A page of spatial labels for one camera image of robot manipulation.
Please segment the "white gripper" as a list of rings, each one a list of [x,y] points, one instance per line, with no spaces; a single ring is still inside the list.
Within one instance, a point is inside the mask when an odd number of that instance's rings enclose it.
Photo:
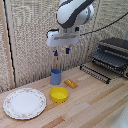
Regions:
[[[79,41],[79,33],[62,34],[59,30],[54,29],[47,32],[47,42],[49,47],[57,47],[75,44]],[[70,48],[66,48],[66,54],[70,53]],[[58,56],[57,50],[54,51],[54,56]]]

